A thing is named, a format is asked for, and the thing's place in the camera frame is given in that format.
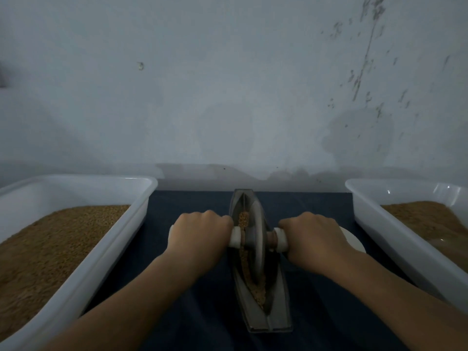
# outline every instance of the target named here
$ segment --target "fist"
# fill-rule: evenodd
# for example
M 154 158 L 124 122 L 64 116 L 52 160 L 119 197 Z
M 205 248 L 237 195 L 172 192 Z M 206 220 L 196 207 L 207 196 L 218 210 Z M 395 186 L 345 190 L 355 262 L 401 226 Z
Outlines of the fist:
M 336 262 L 354 252 L 332 218 L 305 212 L 281 220 L 279 227 L 288 239 L 288 259 L 307 271 L 327 275 Z
M 184 213 L 174 223 L 165 254 L 183 265 L 191 277 L 211 270 L 229 244 L 233 220 L 213 211 Z

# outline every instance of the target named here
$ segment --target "white container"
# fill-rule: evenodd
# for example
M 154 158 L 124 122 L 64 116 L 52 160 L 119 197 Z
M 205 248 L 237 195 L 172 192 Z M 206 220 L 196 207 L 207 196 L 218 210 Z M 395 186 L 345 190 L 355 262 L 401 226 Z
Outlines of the white container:
M 36 350 L 81 315 L 142 224 L 157 184 L 152 177 L 45 175 L 0 189 L 0 242 L 61 209 L 131 205 L 39 313 L 0 342 L 1 351 Z
M 468 274 L 380 205 L 433 201 L 468 226 L 468 189 L 420 180 L 350 179 L 356 222 L 421 289 L 468 313 Z

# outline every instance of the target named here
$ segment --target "handle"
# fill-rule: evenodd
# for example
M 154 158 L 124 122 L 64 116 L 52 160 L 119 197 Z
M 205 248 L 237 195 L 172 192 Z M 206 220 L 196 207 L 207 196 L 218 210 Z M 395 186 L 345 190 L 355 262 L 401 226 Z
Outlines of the handle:
M 171 235 L 173 227 L 174 226 L 171 225 L 171 228 L 169 229 L 169 236 Z M 286 234 L 284 233 L 283 229 L 274 228 L 273 231 L 267 232 L 267 235 L 268 235 L 268 241 L 272 240 L 276 242 L 276 243 L 273 243 L 273 246 L 272 248 L 270 248 L 270 250 L 276 251 L 276 252 L 288 251 L 288 248 L 289 248 L 288 240 L 286 238 Z M 229 247 L 238 249 L 242 245 L 243 245 L 243 239 L 242 239 L 241 228 L 238 226 L 235 226 L 231 231 L 231 239 L 229 240 Z

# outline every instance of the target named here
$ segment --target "blue table surface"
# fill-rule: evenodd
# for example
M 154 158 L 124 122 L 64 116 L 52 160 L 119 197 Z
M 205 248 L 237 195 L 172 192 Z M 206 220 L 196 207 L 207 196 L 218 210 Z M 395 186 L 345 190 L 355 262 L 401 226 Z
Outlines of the blue table surface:
M 336 219 L 375 260 L 409 279 L 354 221 L 350 193 L 257 192 L 270 226 L 304 211 Z M 109 273 L 87 310 L 136 277 L 167 246 L 170 226 L 184 212 L 228 214 L 232 192 L 155 191 L 144 224 Z M 186 291 L 154 327 L 141 350 L 406 350 L 380 319 L 326 277 L 281 263 L 294 330 L 250 334 L 236 300 L 226 255 Z

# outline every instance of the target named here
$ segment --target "brown grain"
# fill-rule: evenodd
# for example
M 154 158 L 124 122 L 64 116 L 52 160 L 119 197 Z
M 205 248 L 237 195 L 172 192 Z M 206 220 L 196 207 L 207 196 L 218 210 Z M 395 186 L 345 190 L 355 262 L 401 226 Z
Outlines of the brown grain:
M 128 207 L 53 212 L 0 244 L 0 341 L 39 312 Z
M 241 212 L 239 214 L 239 227 L 241 229 L 245 229 L 249 226 L 249 213 L 248 212 Z M 265 274 L 262 274 L 260 277 L 260 281 L 258 284 L 255 284 L 250 276 L 250 269 L 249 269 L 249 250 L 244 249 L 241 247 L 239 249 L 239 256 L 241 257 L 241 265 L 242 265 L 242 272 L 244 274 L 245 284 L 247 288 L 252 293 L 257 304 L 263 309 L 263 305 L 265 304 L 266 299 L 266 277 Z
M 382 207 L 468 272 L 468 229 L 450 208 L 431 201 Z

